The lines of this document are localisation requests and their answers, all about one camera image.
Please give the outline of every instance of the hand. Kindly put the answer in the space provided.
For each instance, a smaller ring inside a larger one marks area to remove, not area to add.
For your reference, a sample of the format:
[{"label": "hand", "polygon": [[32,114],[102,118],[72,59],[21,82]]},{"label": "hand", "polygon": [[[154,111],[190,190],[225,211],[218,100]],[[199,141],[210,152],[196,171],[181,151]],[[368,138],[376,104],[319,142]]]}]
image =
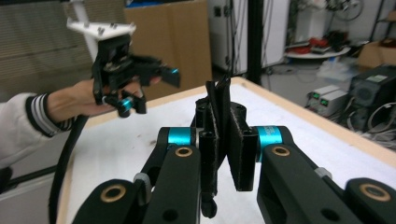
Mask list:
[{"label": "hand", "polygon": [[[160,82],[160,77],[155,77],[150,84]],[[83,80],[73,87],[55,91],[49,95],[47,108],[51,119],[61,122],[78,115],[94,116],[114,110],[111,105],[97,105],[92,93],[93,79]],[[132,81],[123,90],[137,97],[141,97],[140,85]]]}]

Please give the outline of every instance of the electronic equipment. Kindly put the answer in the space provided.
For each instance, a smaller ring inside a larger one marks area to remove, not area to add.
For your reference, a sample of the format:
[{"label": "electronic equipment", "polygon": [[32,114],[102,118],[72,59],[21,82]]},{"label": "electronic equipment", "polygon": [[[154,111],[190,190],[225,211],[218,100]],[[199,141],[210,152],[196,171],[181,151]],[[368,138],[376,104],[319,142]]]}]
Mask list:
[{"label": "electronic equipment", "polygon": [[322,95],[319,99],[317,113],[323,117],[329,117],[337,112],[347,99],[347,92],[342,90],[332,91]]},{"label": "electronic equipment", "polygon": [[317,112],[320,96],[330,93],[332,91],[337,91],[339,89],[340,88],[337,86],[330,85],[312,91],[308,100],[307,108]]},{"label": "electronic equipment", "polygon": [[[349,95],[353,97],[353,111],[348,111],[350,123],[355,130],[369,131],[370,116],[382,105],[395,101],[396,66],[382,64],[352,78]],[[377,112],[371,126],[386,122],[389,109]]]}]

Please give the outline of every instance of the white sleeve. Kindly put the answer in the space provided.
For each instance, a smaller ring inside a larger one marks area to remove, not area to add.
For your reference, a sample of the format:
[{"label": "white sleeve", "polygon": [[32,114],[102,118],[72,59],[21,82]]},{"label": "white sleeve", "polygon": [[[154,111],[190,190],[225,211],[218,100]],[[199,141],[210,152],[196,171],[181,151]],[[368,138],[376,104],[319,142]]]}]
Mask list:
[{"label": "white sleeve", "polygon": [[0,169],[43,147],[56,133],[71,129],[74,119],[61,123],[49,119],[47,97],[18,94],[0,109]]}]

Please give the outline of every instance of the teal accent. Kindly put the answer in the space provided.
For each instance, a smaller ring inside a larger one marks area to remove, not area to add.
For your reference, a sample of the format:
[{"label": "teal accent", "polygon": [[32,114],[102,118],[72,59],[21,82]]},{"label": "teal accent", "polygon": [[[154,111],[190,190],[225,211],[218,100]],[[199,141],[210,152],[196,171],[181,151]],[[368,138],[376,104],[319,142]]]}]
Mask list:
[{"label": "teal accent", "polygon": [[191,128],[170,128],[168,144],[191,145]]},{"label": "teal accent", "polygon": [[132,102],[128,99],[123,99],[121,101],[121,104],[125,107],[125,111],[132,109],[133,106]]},{"label": "teal accent", "polygon": [[256,127],[259,132],[260,138],[260,158],[259,162],[262,161],[262,151],[264,148],[271,144],[282,143],[282,134],[276,126],[259,126]]}]

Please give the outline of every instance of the striped cuff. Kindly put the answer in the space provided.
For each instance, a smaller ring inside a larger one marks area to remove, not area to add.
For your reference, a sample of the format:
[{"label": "striped cuff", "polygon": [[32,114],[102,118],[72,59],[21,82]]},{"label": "striped cuff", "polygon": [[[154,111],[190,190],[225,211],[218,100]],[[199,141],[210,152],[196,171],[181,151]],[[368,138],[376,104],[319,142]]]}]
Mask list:
[{"label": "striped cuff", "polygon": [[30,123],[39,132],[47,137],[72,129],[76,118],[71,118],[59,123],[54,122],[48,115],[47,100],[49,95],[42,94],[28,97],[26,100],[26,113]]}]

